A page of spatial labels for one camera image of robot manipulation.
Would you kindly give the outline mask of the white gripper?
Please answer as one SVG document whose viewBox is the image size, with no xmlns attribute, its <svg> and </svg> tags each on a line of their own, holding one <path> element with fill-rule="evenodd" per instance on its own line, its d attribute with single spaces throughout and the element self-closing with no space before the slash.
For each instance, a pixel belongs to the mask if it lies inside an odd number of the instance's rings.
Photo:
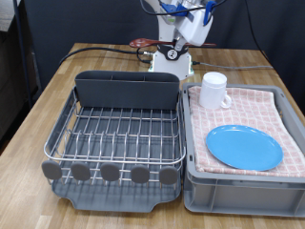
<svg viewBox="0 0 305 229">
<path fill-rule="evenodd" d="M 159 40 L 173 42 L 180 52 L 184 45 L 202 46 L 213 22 L 211 8 L 205 6 L 160 6 Z"/>
</svg>

